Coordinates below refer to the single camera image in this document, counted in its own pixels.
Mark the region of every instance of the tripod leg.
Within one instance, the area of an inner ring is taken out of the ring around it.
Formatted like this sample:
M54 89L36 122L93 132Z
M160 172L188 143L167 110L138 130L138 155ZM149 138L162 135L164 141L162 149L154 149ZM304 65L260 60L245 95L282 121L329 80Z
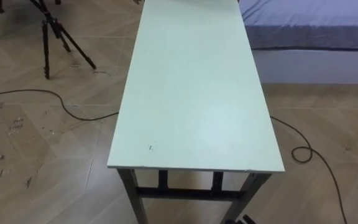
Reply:
M96 69L96 65L92 62L92 60L86 56L86 54L82 51L82 49L80 48L80 46L78 46L78 44L73 40L73 38L68 34L68 32L65 30L65 28L58 23L58 26L60 28L60 30L63 32L63 34L65 34L65 36L67 37L67 39L74 45L74 47L79 51L79 53L82 55L82 57L87 61L87 63L93 68Z
M5 10L2 8L2 0L0 0L0 13L4 13Z
M42 21L42 37L44 41L44 57L45 57L45 78L49 79L49 44L48 44L48 23Z
M68 46L65 37L60 34L60 39L62 40L62 42L63 42L63 47L66 49L66 51L67 51L67 52L71 52L71 49L70 49L70 47Z

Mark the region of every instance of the light green tabletop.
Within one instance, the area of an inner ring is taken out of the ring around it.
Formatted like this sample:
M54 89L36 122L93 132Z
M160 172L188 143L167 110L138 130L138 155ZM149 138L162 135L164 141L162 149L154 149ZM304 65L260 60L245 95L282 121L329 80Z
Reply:
M237 0L146 0L108 167L284 171Z

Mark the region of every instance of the tripod foot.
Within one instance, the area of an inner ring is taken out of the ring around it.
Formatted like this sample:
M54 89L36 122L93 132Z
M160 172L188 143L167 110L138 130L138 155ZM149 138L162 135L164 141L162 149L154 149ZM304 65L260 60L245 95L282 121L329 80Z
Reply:
M0 7L0 14L4 13L5 10L3 8Z
M63 45L63 47L66 49L67 52L71 52L71 49L68 45Z
M85 60L93 69L96 69L96 65L92 62L92 60L89 57L85 57Z
M49 68L48 67L44 67L44 74L45 74L45 78L47 80L50 80L50 77L49 77Z

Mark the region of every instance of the table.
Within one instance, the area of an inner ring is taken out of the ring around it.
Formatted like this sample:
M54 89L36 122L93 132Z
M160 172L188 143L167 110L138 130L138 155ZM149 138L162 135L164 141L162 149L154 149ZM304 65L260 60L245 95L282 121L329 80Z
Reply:
M284 166L236 0L146 0L108 158L137 221L142 197L233 201L237 218ZM134 169L159 170L139 187ZM212 171L210 190L171 189L168 170ZM248 172L240 191L223 172Z

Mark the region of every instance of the metal table frame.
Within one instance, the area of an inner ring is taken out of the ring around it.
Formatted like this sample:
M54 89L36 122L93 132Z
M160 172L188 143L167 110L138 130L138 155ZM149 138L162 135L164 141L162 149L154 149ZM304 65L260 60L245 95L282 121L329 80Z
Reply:
M241 189L233 191L222 190L223 172L214 172L211 190L170 189L167 170L158 171L158 187L139 187L133 169L118 169L118 174L124 183L138 224L148 224L142 198L230 201L232 204L221 223L225 223L227 219L235 220L271 176L250 173Z

